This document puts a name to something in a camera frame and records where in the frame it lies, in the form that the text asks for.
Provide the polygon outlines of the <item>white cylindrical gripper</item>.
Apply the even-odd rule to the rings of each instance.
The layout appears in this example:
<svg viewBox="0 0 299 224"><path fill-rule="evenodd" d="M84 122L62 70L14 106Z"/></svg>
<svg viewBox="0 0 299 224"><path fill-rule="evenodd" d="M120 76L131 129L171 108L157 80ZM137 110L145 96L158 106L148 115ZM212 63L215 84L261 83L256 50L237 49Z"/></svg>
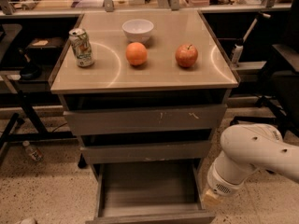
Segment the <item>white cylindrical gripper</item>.
<svg viewBox="0 0 299 224"><path fill-rule="evenodd" d="M221 197L228 197L236 194L243 188L244 183L232 184L225 181L217 172L216 165L212 164L207 173L207 189L203 195L203 203L208 206L216 206L221 203Z"/></svg>

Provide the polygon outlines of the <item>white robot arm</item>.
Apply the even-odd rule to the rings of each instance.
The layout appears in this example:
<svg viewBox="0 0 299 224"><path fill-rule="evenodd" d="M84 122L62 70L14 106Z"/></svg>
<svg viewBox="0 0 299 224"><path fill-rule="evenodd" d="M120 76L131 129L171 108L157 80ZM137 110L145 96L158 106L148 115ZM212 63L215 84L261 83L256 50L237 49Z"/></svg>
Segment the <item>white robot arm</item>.
<svg viewBox="0 0 299 224"><path fill-rule="evenodd" d="M237 124L221 134L221 153L212 162L202 194L205 205L218 205L236 194L250 175L265 169L299 182L299 147L283 142L268 124Z"/></svg>

